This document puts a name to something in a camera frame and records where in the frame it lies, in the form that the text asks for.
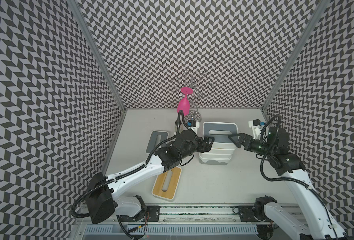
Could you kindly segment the bamboo lid box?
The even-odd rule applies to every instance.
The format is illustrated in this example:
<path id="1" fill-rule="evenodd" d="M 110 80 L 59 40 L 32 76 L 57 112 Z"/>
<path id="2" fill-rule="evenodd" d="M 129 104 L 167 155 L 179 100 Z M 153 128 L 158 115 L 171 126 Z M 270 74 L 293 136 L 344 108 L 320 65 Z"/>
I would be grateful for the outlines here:
<path id="1" fill-rule="evenodd" d="M 220 149 L 220 150 L 235 150 L 237 147 L 233 143 L 217 143 L 212 144 L 211 150 Z"/>
<path id="2" fill-rule="evenodd" d="M 169 202 L 175 199 L 177 188 L 182 173 L 181 167 L 175 167 L 158 175 L 152 189 L 152 195 Z"/>
<path id="3" fill-rule="evenodd" d="M 201 155 L 205 158 L 229 158 L 234 151 L 234 149 L 211 149 L 211 151 L 201 153 Z"/>

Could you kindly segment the grey lid box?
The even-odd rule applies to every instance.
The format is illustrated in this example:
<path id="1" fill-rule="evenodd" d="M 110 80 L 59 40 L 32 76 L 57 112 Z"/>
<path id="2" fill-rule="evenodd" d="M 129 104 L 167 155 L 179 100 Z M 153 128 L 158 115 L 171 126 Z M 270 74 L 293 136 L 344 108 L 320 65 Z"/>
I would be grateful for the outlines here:
<path id="1" fill-rule="evenodd" d="M 232 144 L 229 135 L 238 133 L 238 126 L 235 123 L 204 122 L 203 136 L 215 139 L 215 143 Z"/>
<path id="2" fill-rule="evenodd" d="M 158 145 L 160 142 L 166 140 L 168 136 L 169 133 L 165 131 L 152 131 L 148 141 L 146 153 L 150 154 L 151 151 L 155 148 L 155 146 Z"/>

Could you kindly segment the bamboo lid box back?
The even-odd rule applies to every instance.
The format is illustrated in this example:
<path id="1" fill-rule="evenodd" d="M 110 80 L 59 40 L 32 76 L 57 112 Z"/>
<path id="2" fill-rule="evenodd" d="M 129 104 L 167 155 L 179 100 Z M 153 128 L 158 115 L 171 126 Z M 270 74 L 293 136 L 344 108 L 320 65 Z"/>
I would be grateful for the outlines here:
<path id="1" fill-rule="evenodd" d="M 211 150 L 220 149 L 220 150 L 235 150 L 237 147 L 233 143 L 217 143 L 212 144 Z"/>

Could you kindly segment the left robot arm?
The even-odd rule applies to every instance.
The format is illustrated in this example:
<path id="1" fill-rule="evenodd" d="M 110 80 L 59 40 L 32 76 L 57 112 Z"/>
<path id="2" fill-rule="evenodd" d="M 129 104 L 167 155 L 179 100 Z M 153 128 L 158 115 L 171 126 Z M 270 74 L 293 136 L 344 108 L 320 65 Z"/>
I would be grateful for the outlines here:
<path id="1" fill-rule="evenodd" d="M 198 137 L 194 131 L 184 130 L 170 138 L 170 143 L 155 147 L 143 163 L 120 173 L 95 175 L 85 197 L 92 223 L 99 224 L 113 215 L 143 220 L 148 208 L 142 197 L 125 197 L 124 192 L 179 166 L 184 158 L 194 153 L 209 152 L 214 141 L 213 137 Z"/>

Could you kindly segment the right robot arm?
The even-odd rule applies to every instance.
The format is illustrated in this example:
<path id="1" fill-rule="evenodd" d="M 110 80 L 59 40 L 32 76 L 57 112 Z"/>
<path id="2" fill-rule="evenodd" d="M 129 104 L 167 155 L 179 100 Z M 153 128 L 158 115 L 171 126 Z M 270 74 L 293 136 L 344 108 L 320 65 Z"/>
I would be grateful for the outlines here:
<path id="1" fill-rule="evenodd" d="M 270 220 L 293 240 L 348 240 L 350 237 L 331 215 L 325 201 L 313 187 L 301 159 L 289 151 L 289 134 L 281 127 L 265 130 L 253 127 L 254 134 L 233 134 L 228 138 L 237 148 L 261 155 L 260 171 L 268 161 L 278 174 L 277 178 L 262 176 L 269 182 L 285 182 L 292 192 L 306 224 L 286 212 L 276 199 L 269 196 L 257 198 L 253 208 L 256 220 Z"/>

